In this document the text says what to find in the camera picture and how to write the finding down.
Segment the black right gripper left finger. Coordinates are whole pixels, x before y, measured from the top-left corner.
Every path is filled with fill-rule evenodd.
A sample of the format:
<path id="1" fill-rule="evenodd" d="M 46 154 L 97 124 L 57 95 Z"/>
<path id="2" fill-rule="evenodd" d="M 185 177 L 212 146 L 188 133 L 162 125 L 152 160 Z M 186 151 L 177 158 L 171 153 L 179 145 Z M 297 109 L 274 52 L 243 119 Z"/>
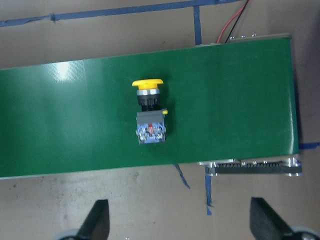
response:
<path id="1" fill-rule="evenodd" d="M 110 213 L 107 199 L 97 200 L 80 229 L 77 240 L 107 240 L 110 233 Z"/>

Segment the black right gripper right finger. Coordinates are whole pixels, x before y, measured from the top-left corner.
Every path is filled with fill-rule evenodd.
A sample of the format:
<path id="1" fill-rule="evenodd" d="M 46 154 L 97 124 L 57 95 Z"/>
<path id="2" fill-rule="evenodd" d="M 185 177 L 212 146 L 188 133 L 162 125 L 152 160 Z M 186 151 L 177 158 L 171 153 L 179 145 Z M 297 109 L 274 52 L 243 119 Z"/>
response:
<path id="1" fill-rule="evenodd" d="M 293 230 L 262 197 L 250 200 L 249 227 L 256 240 L 287 240 Z"/>

